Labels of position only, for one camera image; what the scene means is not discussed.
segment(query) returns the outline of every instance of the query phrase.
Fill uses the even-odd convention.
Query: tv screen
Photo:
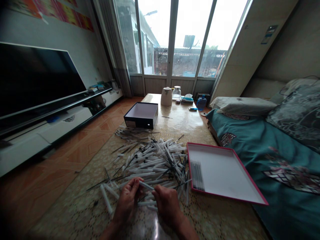
[[[0,43],[0,119],[86,91],[69,53]]]

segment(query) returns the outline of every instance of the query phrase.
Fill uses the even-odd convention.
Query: table
[[[160,94],[148,94],[143,102],[159,103],[158,119],[154,134],[159,139],[178,139],[216,145],[198,112],[188,110],[191,104],[160,105]],[[100,188],[88,188],[106,178],[104,165],[112,161],[112,152],[124,144],[113,135],[88,165],[78,174],[65,192],[30,230],[32,238],[98,239],[111,218],[106,209]],[[125,160],[109,168],[109,175],[118,170]],[[116,202],[110,198],[115,209]],[[200,239],[267,239],[252,207],[248,203],[219,196],[189,193],[189,205],[180,207],[195,227]],[[140,207],[135,217],[120,233],[120,239],[168,239],[176,235],[158,219],[157,213]]]

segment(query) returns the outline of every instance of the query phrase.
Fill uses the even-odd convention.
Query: tiled floor
[[[15,232],[24,235],[39,220],[123,122],[124,114],[142,99],[119,101],[62,143],[48,159],[25,162],[1,178],[0,203]]]

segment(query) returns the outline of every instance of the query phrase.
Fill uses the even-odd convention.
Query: tv stand
[[[74,97],[52,103],[47,108],[24,113],[24,116],[33,118],[2,130],[4,133],[1,139],[6,141],[7,146],[0,149],[0,177],[29,158],[43,156],[57,147],[120,100],[122,91],[112,91],[110,88]],[[99,103],[100,108],[88,108],[88,104],[93,100]],[[53,117],[58,118],[52,123],[47,122]]]
[[[16,132],[28,128],[43,120],[47,120],[54,114],[66,111],[70,108],[78,106],[85,101],[90,101],[100,95],[111,92],[112,88],[98,90],[96,92],[87,92],[78,94],[57,102],[47,104],[45,106],[29,110],[5,119],[0,120],[0,136],[6,138]]]

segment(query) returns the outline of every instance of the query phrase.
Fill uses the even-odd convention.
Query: white tv cabinet
[[[109,91],[100,96],[102,97],[104,108],[95,115],[92,115],[89,108],[83,107],[79,105],[81,103],[78,103],[78,106],[68,110],[55,112],[54,116],[57,116],[58,119],[52,123],[41,121],[2,139],[10,146],[0,149],[0,177],[35,154],[44,155],[55,148],[57,144],[68,137],[68,134],[100,115],[122,97],[122,91],[121,89]]]

